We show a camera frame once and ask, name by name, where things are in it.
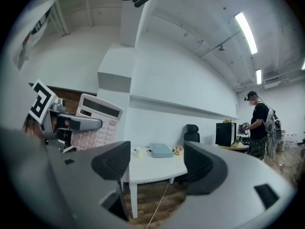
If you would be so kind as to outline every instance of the air conditioner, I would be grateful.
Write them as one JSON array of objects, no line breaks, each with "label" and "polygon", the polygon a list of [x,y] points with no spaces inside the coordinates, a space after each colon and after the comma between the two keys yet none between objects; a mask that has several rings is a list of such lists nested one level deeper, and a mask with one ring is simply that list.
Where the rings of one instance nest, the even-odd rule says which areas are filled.
[{"label": "air conditioner", "polygon": [[279,83],[281,83],[281,82],[282,81],[281,81],[280,77],[275,77],[275,78],[266,80],[265,83],[264,83],[264,88],[268,89],[268,88],[272,88],[272,87],[278,86]]}]

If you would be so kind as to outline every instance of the man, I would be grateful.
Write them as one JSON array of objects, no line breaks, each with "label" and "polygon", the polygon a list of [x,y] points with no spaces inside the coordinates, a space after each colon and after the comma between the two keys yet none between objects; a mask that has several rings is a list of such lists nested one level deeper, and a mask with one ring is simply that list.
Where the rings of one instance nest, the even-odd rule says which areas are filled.
[{"label": "man", "polygon": [[249,104],[255,106],[251,125],[246,126],[246,130],[250,130],[250,145],[248,154],[263,160],[265,155],[265,146],[267,140],[267,132],[265,131],[265,122],[267,120],[269,108],[261,101],[255,91],[248,93]]}]

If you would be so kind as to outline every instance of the cable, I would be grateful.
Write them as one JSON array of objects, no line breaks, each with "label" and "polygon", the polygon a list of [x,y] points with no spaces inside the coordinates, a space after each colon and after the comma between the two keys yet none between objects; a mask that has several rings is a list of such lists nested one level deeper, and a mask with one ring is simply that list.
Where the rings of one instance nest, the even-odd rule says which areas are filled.
[{"label": "cable", "polygon": [[165,189],[165,191],[164,191],[164,193],[163,193],[163,196],[162,196],[162,198],[161,198],[161,200],[160,200],[160,202],[159,202],[159,204],[158,204],[158,206],[157,206],[157,208],[156,208],[156,211],[155,211],[154,214],[152,215],[152,218],[151,218],[151,220],[148,222],[148,225],[147,225],[147,227],[146,227],[145,229],[148,228],[149,224],[150,224],[151,221],[153,220],[153,217],[154,217],[155,213],[157,212],[158,207],[159,207],[159,205],[161,204],[161,201],[162,201],[162,199],[163,199],[163,197],[164,197],[164,195],[165,195],[165,193],[166,193],[166,190],[167,190],[167,188],[168,188],[168,185],[169,185],[169,183],[168,183],[167,186],[166,186],[166,189]]},{"label": "cable", "polygon": [[279,165],[278,163],[276,163],[275,160],[273,160],[273,162],[275,162],[275,164],[276,164],[278,167],[280,167],[280,168],[292,168],[292,167],[295,166],[295,165],[301,164],[301,162],[299,162],[299,163],[295,163],[295,164],[292,164],[292,165],[287,166],[287,165],[285,165],[285,164]]},{"label": "cable", "polygon": [[259,97],[260,100],[262,100],[262,102],[270,109],[270,107],[263,101],[263,99],[261,99],[261,97],[259,95],[257,95]]}]

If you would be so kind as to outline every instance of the wooden panel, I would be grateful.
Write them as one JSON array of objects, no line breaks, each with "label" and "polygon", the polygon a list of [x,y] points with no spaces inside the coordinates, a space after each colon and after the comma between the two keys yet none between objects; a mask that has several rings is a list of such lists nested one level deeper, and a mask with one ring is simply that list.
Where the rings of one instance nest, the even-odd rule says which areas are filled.
[{"label": "wooden panel", "polygon": [[66,101],[66,112],[76,114],[82,93],[60,88],[49,87],[59,98]]}]

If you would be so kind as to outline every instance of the small item on table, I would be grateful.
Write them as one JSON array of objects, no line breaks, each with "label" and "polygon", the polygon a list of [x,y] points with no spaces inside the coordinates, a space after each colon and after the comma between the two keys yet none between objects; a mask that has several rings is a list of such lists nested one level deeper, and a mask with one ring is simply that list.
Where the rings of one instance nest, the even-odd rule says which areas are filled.
[{"label": "small item on table", "polygon": [[245,146],[244,146],[238,139],[236,139],[236,140],[232,143],[231,147],[235,147],[235,148],[244,148]]},{"label": "small item on table", "polygon": [[172,158],[173,152],[171,149],[162,143],[150,143],[150,148],[152,151],[152,156],[154,158]]},{"label": "small item on table", "polygon": [[142,158],[143,157],[143,152],[142,152],[142,150],[140,148],[136,148],[135,149],[135,156],[137,158]]},{"label": "small item on table", "polygon": [[229,118],[226,118],[226,119],[223,121],[223,123],[232,123],[232,120],[229,119]]},{"label": "small item on table", "polygon": [[174,155],[183,155],[183,147],[182,146],[174,146],[172,147]]}]

